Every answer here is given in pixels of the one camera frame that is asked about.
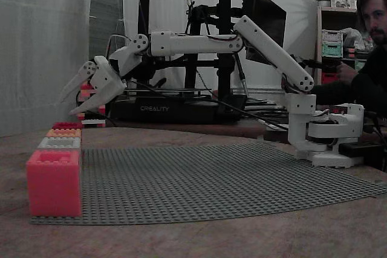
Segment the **person's bare hand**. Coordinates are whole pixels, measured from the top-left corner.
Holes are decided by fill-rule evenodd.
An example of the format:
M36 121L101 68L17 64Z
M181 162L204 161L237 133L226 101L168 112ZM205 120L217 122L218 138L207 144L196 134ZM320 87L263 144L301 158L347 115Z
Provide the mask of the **person's bare hand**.
M357 75L358 71L343 62L337 66L338 80L342 83L350 85Z

